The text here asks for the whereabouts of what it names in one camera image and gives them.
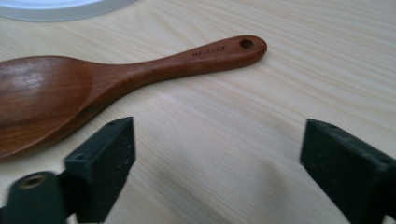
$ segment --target wooden table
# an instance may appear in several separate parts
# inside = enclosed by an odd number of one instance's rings
[[[250,67],[132,92],[59,144],[1,163],[0,199],[133,116],[137,162],[106,223],[347,223],[299,164],[304,125],[330,122],[396,157],[395,11],[391,0],[138,0],[81,21],[2,18],[0,61],[137,63],[234,35],[268,51]]]

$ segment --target white plate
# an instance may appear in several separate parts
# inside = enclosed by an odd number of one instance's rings
[[[0,16],[20,21],[73,21],[125,7],[135,0],[0,0]]]

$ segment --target spoon head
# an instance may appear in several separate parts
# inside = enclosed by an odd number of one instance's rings
[[[64,137],[92,88],[83,61],[56,56],[0,63],[0,80],[0,159]]]

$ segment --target light wood surface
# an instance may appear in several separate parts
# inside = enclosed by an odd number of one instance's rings
[[[1,18],[0,61],[138,63],[234,35],[268,51],[250,67],[134,91],[61,143],[1,163],[0,199],[133,116],[137,162],[106,223],[347,223],[299,164],[304,123],[332,123],[396,158],[395,11],[392,0],[138,0],[82,21]]]

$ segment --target spoon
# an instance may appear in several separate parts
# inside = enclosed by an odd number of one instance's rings
[[[241,35],[144,63],[39,56],[0,63],[0,159],[62,140],[130,91],[166,79],[247,66],[265,41]]]

